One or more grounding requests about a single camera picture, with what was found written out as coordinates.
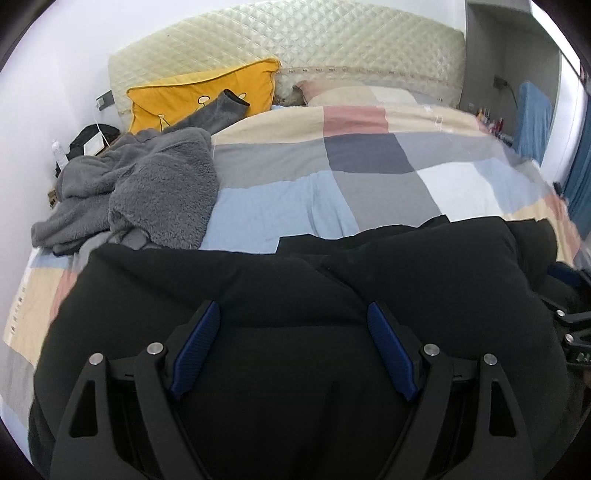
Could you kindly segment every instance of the black jacket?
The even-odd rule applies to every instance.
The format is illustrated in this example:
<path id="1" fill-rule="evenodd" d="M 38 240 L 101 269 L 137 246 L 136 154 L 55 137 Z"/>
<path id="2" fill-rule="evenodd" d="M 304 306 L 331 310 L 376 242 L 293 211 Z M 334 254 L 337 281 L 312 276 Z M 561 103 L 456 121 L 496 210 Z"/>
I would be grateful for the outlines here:
<path id="1" fill-rule="evenodd" d="M 499 358 L 543 475 L 574 433 L 582 392 L 534 293 L 556 260 L 550 224 L 439 221 L 322 243 L 282 240 L 275 255 L 95 251 L 35 373 L 36 465 L 48 471 L 61 415 L 92 353 L 136 355 L 214 300 L 222 326 L 178 407 L 211 476 L 375 479 L 411 408 L 366 328 L 368 304 L 383 300 L 423 343 L 459 358 Z"/>

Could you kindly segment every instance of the pink square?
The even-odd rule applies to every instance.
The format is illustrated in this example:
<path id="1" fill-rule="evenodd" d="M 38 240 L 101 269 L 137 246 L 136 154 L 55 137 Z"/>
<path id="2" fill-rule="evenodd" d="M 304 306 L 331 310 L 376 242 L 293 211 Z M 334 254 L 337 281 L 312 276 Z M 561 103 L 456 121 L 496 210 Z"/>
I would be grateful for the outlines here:
<path id="1" fill-rule="evenodd" d="M 53 303 L 49 312 L 50 323 L 57 317 L 57 311 L 60 308 L 61 303 L 70 293 L 70 290 L 74 287 L 78 275 L 70 270 L 64 270 L 63 275 L 60 278 L 60 282 L 57 285 L 56 295 L 53 297 Z"/>
<path id="2" fill-rule="evenodd" d="M 324 137 L 387 134 L 386 110 L 378 106 L 325 106 Z"/>
<path id="3" fill-rule="evenodd" d="M 556 220 L 564 228 L 564 240 L 570 248 L 571 258 L 569 258 L 569 260 L 571 260 L 581 248 L 581 237 L 579 232 L 573 222 L 570 221 L 566 205 L 557 195 L 547 195 L 544 197 L 544 201 L 546 205 L 554 212 Z"/>

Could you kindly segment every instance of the white paper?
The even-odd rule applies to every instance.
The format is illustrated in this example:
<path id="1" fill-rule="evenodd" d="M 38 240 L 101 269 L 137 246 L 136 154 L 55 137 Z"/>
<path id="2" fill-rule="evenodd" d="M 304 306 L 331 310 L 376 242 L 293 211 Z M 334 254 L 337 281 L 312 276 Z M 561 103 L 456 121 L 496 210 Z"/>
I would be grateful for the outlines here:
<path id="1" fill-rule="evenodd" d="M 103 136 L 97 132 L 88 142 L 84 144 L 84 155 L 96 155 L 105 147 Z"/>

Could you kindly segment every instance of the light blue square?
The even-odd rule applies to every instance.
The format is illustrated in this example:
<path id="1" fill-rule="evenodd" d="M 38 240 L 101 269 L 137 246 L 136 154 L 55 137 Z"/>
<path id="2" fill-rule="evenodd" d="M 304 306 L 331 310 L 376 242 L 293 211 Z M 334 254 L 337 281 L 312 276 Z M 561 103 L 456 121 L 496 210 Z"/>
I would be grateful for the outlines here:
<path id="1" fill-rule="evenodd" d="M 326 239 L 359 233 L 330 171 L 247 189 L 222 189 L 201 249 L 269 254 L 277 250 L 280 237 L 306 233 Z"/>
<path id="2" fill-rule="evenodd" d="M 18 419 L 14 410 L 6 405 L 0 398 L 0 416 L 10 436 L 14 439 L 14 442 L 18 445 L 21 451 L 25 454 L 27 459 L 31 461 L 31 453 L 29 451 L 28 442 L 28 429 Z"/>
<path id="3" fill-rule="evenodd" d="M 540 185 L 498 158 L 475 161 L 474 168 L 491 185 L 504 213 L 517 212 L 546 195 Z"/>
<path id="4" fill-rule="evenodd" d="M 68 270 L 72 266 L 71 255 L 55 256 L 51 248 L 41 248 L 31 262 L 31 268 L 62 268 Z"/>

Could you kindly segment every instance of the small bottle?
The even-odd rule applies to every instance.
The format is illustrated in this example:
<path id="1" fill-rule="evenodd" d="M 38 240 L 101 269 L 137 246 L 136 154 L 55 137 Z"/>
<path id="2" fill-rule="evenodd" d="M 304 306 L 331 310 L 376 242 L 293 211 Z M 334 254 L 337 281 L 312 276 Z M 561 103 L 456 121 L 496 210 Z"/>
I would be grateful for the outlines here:
<path id="1" fill-rule="evenodd" d="M 53 151 L 53 156 L 56 159 L 57 166 L 60 167 L 60 170 L 63 170 L 65 166 L 68 165 L 68 158 L 66 157 L 66 153 L 61 147 L 59 140 L 54 140 L 54 142 L 51 144 L 51 150 Z"/>

